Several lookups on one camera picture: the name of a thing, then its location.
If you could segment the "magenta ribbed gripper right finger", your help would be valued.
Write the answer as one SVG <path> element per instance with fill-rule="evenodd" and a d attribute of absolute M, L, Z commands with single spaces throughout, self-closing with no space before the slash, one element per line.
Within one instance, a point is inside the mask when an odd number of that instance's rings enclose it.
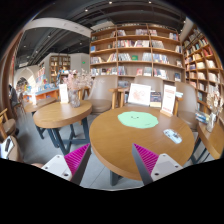
<path fill-rule="evenodd" d="M 144 185 L 182 169 L 168 154 L 158 155 L 137 144 L 132 144 L 132 155 Z"/>

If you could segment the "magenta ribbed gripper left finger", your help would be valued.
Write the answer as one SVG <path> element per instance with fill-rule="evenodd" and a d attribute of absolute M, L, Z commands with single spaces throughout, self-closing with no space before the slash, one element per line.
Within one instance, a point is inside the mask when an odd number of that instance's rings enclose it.
<path fill-rule="evenodd" d="M 91 146 L 90 144 L 86 144 L 65 156 L 54 156 L 42 169 L 79 185 L 82 181 L 90 155 Z"/>

